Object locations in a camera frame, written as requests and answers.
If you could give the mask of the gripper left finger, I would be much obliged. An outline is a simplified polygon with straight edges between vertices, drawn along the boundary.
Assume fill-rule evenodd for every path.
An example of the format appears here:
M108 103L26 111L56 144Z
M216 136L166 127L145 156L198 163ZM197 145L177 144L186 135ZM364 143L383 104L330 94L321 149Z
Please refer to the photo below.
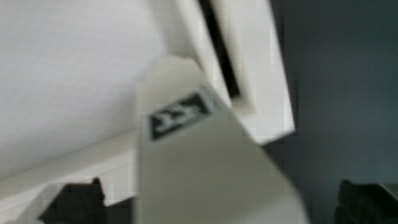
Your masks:
M42 224L136 224L133 199L104 204L101 179L67 183L37 216Z

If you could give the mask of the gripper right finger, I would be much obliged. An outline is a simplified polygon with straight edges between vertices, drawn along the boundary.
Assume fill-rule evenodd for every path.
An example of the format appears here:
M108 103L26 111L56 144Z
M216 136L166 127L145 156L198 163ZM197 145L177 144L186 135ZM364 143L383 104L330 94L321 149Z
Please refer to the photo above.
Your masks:
M340 181L333 224L398 224L398 183Z

